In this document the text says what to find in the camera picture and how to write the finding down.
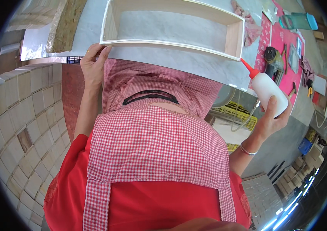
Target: checkered apron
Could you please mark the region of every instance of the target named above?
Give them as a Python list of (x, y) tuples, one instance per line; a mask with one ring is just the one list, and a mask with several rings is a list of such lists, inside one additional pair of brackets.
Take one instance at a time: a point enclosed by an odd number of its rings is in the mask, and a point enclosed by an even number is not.
[[(173, 181), (215, 188), (219, 191), (221, 220), (235, 222), (227, 146), (203, 120), (221, 84), (175, 70), (168, 75), (171, 69), (159, 71), (163, 67), (154, 65), (149, 72), (142, 72), (147, 65), (115, 59), (106, 62), (104, 113), (97, 117), (93, 129), (83, 229), (107, 230), (114, 182)], [(122, 71), (111, 72), (114, 68)], [(154, 71), (160, 74), (151, 75)], [(151, 105), (173, 104), (156, 98), (122, 106), (124, 99), (143, 90), (174, 95), (187, 114)]]

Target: red nozzle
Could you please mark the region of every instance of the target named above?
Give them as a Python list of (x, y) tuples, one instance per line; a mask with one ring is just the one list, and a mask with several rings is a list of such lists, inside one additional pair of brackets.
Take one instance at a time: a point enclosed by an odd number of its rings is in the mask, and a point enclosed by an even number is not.
[(247, 69), (249, 70), (249, 73), (250, 73), (249, 77), (251, 79), (253, 79), (259, 73), (259, 71), (257, 69), (253, 69), (246, 61), (244, 61), (244, 59), (240, 58), (240, 61), (242, 61), (244, 66), (247, 67)]

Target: red shirt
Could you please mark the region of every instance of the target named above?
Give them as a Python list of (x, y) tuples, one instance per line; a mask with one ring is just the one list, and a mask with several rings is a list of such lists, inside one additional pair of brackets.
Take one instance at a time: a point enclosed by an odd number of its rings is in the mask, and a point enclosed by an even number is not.
[[(78, 135), (44, 200), (52, 231), (82, 230), (90, 141)], [(237, 223), (249, 228), (251, 212), (240, 177), (230, 172)], [(112, 183), (108, 209), (109, 230), (173, 228), (188, 220), (211, 217), (221, 220), (217, 189), (186, 182)]]

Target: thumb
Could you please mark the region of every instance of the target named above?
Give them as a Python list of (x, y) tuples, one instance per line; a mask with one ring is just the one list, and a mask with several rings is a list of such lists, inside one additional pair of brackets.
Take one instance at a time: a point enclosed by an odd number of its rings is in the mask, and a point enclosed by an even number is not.
[(98, 57), (98, 60), (96, 61), (96, 63), (99, 63), (99, 64), (104, 64), (107, 57), (108, 57), (108, 54), (110, 53), (111, 51), (111, 48), (112, 46), (107, 46), (105, 47), (102, 51), (101, 51), (101, 54), (99, 55)]
[(267, 104), (266, 113), (265, 113), (266, 117), (274, 118), (274, 115), (277, 110), (277, 104), (278, 104), (277, 97), (275, 95), (270, 97), (269, 102)]

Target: bangle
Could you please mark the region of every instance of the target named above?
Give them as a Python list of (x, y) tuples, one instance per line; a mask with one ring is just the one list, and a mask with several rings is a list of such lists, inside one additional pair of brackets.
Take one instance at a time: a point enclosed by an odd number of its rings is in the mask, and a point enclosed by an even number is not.
[(250, 153), (248, 151), (246, 151), (242, 145), (242, 143), (240, 143), (240, 150), (242, 150), (242, 152), (244, 152), (245, 154), (249, 155), (249, 156), (254, 156), (257, 154), (257, 152), (253, 152), (253, 153)]

